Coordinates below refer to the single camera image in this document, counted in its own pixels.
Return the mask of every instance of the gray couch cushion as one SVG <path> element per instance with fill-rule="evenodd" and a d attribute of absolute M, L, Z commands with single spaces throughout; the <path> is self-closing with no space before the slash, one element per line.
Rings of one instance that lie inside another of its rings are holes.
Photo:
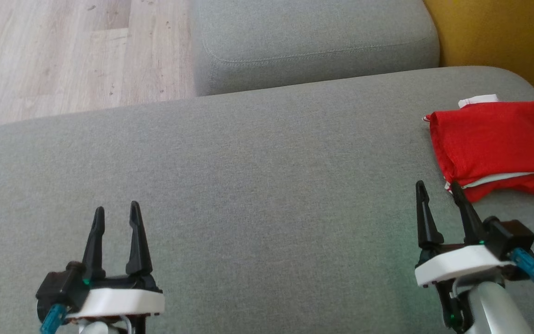
<path fill-rule="evenodd" d="M 192 8 L 199 95 L 438 66 L 421 0 L 194 0 Z"/>
<path fill-rule="evenodd" d="M 150 334 L 443 332 L 413 275 L 417 180 L 447 242 L 463 231 L 421 117 L 485 93 L 534 100 L 511 72 L 439 68 L 0 127 L 0 333 L 36 332 L 34 292 L 99 205 L 124 272 L 133 199 L 166 295 Z M 476 207 L 534 231 L 532 195 Z M 534 285 L 507 287 L 534 328 Z"/>

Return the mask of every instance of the blue cable connector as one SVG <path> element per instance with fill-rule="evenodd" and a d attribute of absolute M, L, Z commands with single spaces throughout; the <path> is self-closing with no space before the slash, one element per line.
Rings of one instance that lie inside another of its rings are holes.
<path fill-rule="evenodd" d="M 43 325 L 40 326 L 40 334 L 55 334 L 61 327 L 67 315 L 67 307 L 62 304 L 55 304 L 44 318 Z"/>
<path fill-rule="evenodd" d="M 521 268 L 534 283 L 534 258 L 524 249 L 517 248 L 510 254 L 510 260 Z"/>

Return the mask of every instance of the red cloth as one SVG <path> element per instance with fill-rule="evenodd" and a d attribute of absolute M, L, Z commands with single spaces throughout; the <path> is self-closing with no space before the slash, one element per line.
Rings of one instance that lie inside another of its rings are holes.
<path fill-rule="evenodd" d="M 499 173 L 534 173 L 534 101 L 469 104 L 426 116 L 439 167 L 465 186 Z M 470 201 L 494 189 L 534 194 L 534 174 L 466 188 Z"/>

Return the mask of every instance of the robotic arm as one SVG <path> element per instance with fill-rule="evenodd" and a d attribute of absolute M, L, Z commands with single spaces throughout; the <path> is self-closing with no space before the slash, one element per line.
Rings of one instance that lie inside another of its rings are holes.
<path fill-rule="evenodd" d="M 82 262 L 50 272 L 36 293 L 42 334 L 74 323 L 80 334 L 145 334 L 146 318 L 165 310 L 165 298 L 152 277 L 152 262 L 140 205 L 131 203 L 131 254 L 124 276 L 106 277 L 102 269 L 104 209 L 98 207 Z M 113 324 L 122 321 L 126 330 Z"/>
<path fill-rule="evenodd" d="M 428 205 L 423 181 L 416 184 L 420 287 L 434 285 L 446 327 L 466 334 L 530 334 L 530 327 L 504 289 L 505 281 L 534 282 L 532 233 L 518 220 L 491 216 L 481 222 L 460 185 L 451 185 L 463 222 L 464 243 L 444 244 Z"/>

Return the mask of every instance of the light wood floor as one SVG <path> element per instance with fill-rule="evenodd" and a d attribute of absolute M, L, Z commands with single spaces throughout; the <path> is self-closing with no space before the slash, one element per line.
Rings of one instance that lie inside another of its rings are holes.
<path fill-rule="evenodd" d="M 0 0 L 0 125 L 192 96 L 188 0 Z"/>

